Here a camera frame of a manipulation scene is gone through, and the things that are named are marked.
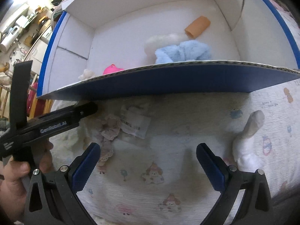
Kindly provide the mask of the person's left hand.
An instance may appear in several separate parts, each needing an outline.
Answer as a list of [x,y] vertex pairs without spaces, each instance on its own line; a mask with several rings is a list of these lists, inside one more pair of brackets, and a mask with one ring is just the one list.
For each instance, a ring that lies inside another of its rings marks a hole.
[[1,224],[14,224],[22,221],[26,204],[26,189],[22,178],[31,172],[31,167],[26,161],[15,161],[11,157],[3,167],[1,174]]

